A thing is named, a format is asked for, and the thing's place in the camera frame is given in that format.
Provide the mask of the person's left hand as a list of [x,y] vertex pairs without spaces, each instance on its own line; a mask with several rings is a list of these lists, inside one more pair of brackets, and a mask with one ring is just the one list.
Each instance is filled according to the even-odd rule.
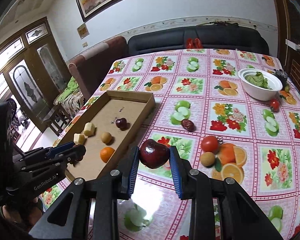
[[43,203],[37,197],[28,204],[18,208],[14,208],[11,205],[3,205],[1,214],[10,223],[29,232],[44,214]]

